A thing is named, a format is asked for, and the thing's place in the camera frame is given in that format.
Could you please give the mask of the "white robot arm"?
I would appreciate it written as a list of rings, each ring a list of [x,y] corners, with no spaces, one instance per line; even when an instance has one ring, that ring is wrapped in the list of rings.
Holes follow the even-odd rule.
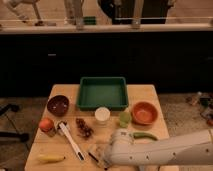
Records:
[[[213,129],[135,143],[127,129],[117,129],[103,152],[109,165],[213,165]]]

